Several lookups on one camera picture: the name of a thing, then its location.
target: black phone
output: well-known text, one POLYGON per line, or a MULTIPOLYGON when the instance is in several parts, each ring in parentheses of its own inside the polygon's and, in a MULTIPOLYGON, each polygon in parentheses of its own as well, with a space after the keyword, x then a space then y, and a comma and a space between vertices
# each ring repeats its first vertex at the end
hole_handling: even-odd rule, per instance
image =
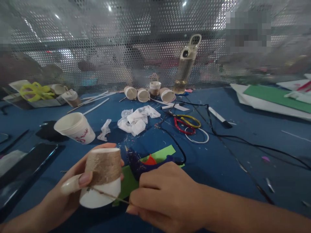
POLYGON ((47 160, 55 153, 58 145, 40 143, 0 177, 0 212, 20 194, 47 160))

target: white marker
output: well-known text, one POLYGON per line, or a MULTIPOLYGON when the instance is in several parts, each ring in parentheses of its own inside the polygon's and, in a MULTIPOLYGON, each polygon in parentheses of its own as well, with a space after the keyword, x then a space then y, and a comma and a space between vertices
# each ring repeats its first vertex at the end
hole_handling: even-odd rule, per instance
POLYGON ((212 109, 212 107, 208 107, 208 110, 213 113, 213 115, 221 121, 222 125, 225 127, 225 128, 232 128, 232 125, 229 124, 228 121, 226 121, 221 115, 219 115, 214 109, 212 109))

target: white rubber band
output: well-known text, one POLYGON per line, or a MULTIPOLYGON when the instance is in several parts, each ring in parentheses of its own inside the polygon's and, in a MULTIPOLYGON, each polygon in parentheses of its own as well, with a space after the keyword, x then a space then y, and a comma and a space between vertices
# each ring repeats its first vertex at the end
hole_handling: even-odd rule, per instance
POLYGON ((192 141, 192 142, 195 142, 195 143, 199 143, 199 144, 207 143, 207 142, 209 141, 209 139, 210 139, 210 136, 208 136, 208 134, 207 134, 203 129, 201 129, 201 128, 198 128, 198 129, 201 130, 203 133, 206 134, 207 140, 206 140, 205 142, 197 142, 197 141, 194 141, 194 140, 190 139, 190 138, 188 137, 187 134, 185 134, 186 137, 189 139, 189 141, 192 141))

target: red-handled scissors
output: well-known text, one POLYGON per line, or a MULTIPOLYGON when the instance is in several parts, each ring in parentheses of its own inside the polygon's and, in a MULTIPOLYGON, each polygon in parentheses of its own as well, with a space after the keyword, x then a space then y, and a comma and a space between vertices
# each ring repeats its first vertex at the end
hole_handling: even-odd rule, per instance
POLYGON ((176 115, 176 114, 173 114, 171 111, 169 111, 168 113, 169 113, 171 116, 174 117, 175 127, 176 127, 180 132, 182 132, 182 133, 184 133, 184 134, 193 135, 193 134, 195 134, 195 129, 201 127, 200 121, 197 120, 196 118, 194 118, 193 116, 189 116, 189 115, 176 115), (191 123, 190 123, 189 121, 187 121, 185 118, 190 118, 190 119, 196 121, 196 122, 198 123, 198 125, 193 125, 193 124, 191 124, 191 123), (183 129, 181 129, 181 128, 179 127, 179 125, 178 125, 178 122, 181 123, 181 124, 184 125, 184 126, 187 126, 187 127, 190 129, 190 131, 187 132, 187 131, 184 131, 183 129))

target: white stick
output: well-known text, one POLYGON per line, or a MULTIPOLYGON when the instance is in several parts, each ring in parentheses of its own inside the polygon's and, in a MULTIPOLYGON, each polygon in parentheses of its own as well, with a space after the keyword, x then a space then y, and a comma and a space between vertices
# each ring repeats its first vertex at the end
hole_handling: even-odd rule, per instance
POLYGON ((109 100, 109 98, 108 98, 108 99, 105 99, 103 102, 101 102, 100 104, 96 105, 94 108, 91 108, 90 110, 88 110, 88 111, 86 111, 85 113, 83 113, 83 115, 88 114, 89 112, 91 112, 91 111, 93 111, 95 108, 101 106, 103 103, 105 103, 105 102, 108 101, 108 100, 109 100))
POLYGON ((84 104, 89 104, 89 103, 91 103, 91 102, 97 101, 97 100, 102 99, 102 98, 106 98, 106 97, 111 96, 111 95, 113 95, 113 94, 116 94, 116 92, 109 93, 109 94, 104 95, 104 96, 102 96, 102 97, 99 97, 99 98, 97 98, 97 99, 95 99, 95 100, 88 101, 87 103, 84 103, 84 104))
POLYGON ((306 140, 306 141, 308 141, 308 142, 311 142, 309 139, 299 137, 299 136, 294 135, 294 134, 291 134, 291 133, 289 133, 289 132, 286 132, 286 131, 283 131, 283 130, 281 130, 281 132, 283 132, 283 133, 287 133, 287 134, 292 135, 292 136, 294 136, 294 137, 296 137, 296 138, 299 138, 299 139, 302 139, 302 140, 306 140))
POLYGON ((89 100, 89 99, 92 99, 93 97, 98 97, 98 95, 96 95, 96 96, 90 96, 90 97, 85 97, 85 98, 83 98, 83 99, 81 99, 81 100, 89 100))
POLYGON ((93 99, 96 99, 97 97, 101 97, 101 96, 103 96, 103 95, 105 95, 105 94, 107 94, 107 93, 108 93, 108 91, 106 91, 106 92, 104 92, 104 93, 102 93, 102 94, 100 94, 100 95, 98 95, 98 96, 95 96, 95 97, 93 97, 93 98, 91 98, 91 99, 85 101, 84 103, 79 104, 78 106, 84 105, 84 104, 88 104, 88 103, 89 103, 90 101, 92 101, 93 99))

